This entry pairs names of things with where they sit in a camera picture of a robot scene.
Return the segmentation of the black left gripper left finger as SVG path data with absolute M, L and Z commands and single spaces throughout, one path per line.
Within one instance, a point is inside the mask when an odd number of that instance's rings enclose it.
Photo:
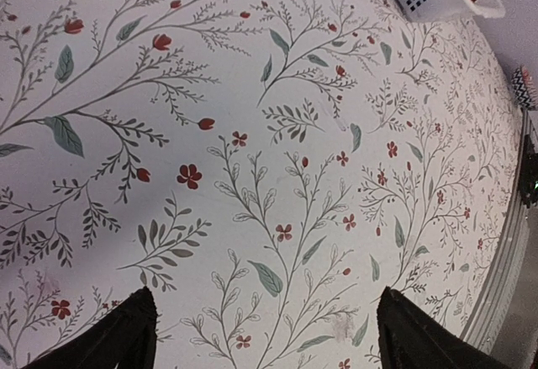
M 130 294 L 94 326 L 28 368 L 152 369 L 156 358 L 157 310 L 148 287 Z

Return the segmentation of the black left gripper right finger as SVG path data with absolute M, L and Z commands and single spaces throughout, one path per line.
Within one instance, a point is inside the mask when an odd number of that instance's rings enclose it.
M 505 364 L 459 339 L 401 292 L 385 287 L 377 306 L 382 369 L 500 369 Z

